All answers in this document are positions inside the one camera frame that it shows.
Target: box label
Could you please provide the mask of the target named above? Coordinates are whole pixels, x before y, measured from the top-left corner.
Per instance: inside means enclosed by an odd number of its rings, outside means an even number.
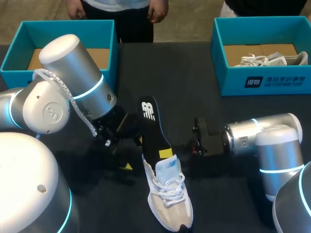
[[[262,76],[250,76],[247,77],[246,83],[245,83],[245,88],[256,88],[260,87],[261,82],[262,82]]]
[[[301,86],[303,85],[306,77],[268,77],[264,84],[264,87],[276,87],[276,86]]]

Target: white sneaker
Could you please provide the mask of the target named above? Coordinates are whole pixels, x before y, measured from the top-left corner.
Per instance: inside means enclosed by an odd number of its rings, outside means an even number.
[[[157,220],[172,232],[187,232],[193,222],[193,209],[176,155],[158,162],[155,173],[142,157],[150,193],[148,203]]]
[[[301,52],[297,56],[283,56],[279,52],[270,56],[258,56],[251,54],[251,57],[242,57],[241,63],[236,67],[258,67],[258,66],[292,66],[292,65],[307,65],[308,54]]]

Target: yellow tag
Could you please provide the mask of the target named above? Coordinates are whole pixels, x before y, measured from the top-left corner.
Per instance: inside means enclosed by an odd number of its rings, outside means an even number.
[[[125,168],[126,168],[126,169],[130,169],[130,170],[133,170],[132,167],[131,167],[131,165],[130,165],[129,163],[127,163],[127,165],[125,166]]]
[[[159,150],[159,154],[161,159],[167,159],[173,156],[173,151],[172,148],[166,150]]]

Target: floor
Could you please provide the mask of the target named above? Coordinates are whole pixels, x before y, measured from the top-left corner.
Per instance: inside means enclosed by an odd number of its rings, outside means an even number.
[[[165,20],[155,25],[155,41],[206,41],[224,0],[169,0]],[[303,15],[311,12],[308,0]],[[0,0],[0,45],[10,44],[23,20],[69,19],[65,0]]]

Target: white shirt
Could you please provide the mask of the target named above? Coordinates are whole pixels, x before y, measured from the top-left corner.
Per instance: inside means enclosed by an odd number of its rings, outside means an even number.
[[[104,11],[123,11],[140,9],[149,5],[150,0],[84,0],[88,4]]]

